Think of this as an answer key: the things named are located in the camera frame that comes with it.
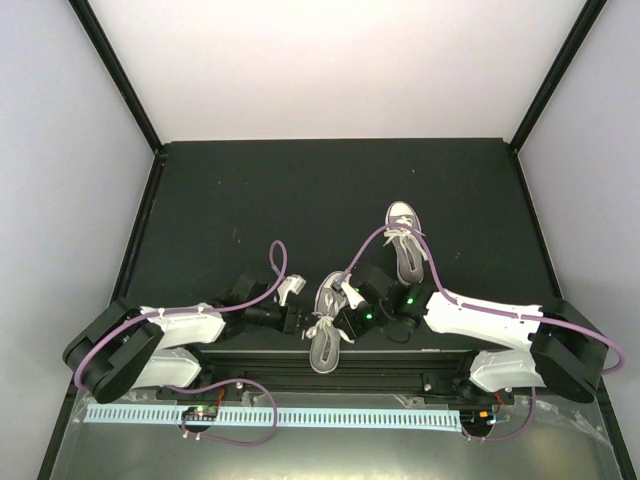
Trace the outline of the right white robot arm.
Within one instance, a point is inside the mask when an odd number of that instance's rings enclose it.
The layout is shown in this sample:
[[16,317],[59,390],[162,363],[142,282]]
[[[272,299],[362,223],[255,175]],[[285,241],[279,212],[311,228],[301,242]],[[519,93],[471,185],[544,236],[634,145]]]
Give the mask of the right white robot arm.
[[546,388],[578,403],[594,400],[608,353],[604,336],[568,302],[508,305],[455,296],[428,282],[404,286],[366,265],[329,283],[343,296],[340,327],[349,340],[379,329],[404,344],[420,328],[490,343],[454,379],[457,396],[479,402],[508,388]]

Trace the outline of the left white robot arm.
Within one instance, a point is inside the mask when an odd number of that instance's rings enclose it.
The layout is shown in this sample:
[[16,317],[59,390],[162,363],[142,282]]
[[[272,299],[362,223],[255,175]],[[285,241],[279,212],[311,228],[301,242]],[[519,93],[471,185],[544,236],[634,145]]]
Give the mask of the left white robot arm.
[[213,391],[215,376],[205,368],[200,347],[259,327],[295,332],[301,310],[290,297],[305,284],[297,274],[273,287],[242,277],[213,304],[177,308],[137,307],[117,299],[66,346],[62,359],[76,387],[100,404],[131,390],[166,386],[202,399]]

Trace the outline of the grey sneaker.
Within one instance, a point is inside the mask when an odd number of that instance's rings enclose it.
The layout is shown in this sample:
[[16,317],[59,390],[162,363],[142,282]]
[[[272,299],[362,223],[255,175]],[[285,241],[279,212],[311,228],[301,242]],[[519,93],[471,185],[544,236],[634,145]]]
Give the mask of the grey sneaker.
[[349,304],[343,295],[333,290],[332,283],[342,275],[342,271],[332,272],[318,288],[312,312],[316,323],[305,332],[305,337],[311,340],[310,366],[319,374],[333,372],[339,363],[343,339],[334,321],[339,311]]
[[396,253],[397,277],[403,285],[423,281],[428,256],[420,244],[422,233],[418,215],[407,203],[392,203],[385,217],[388,228],[384,232],[385,245],[391,244]]

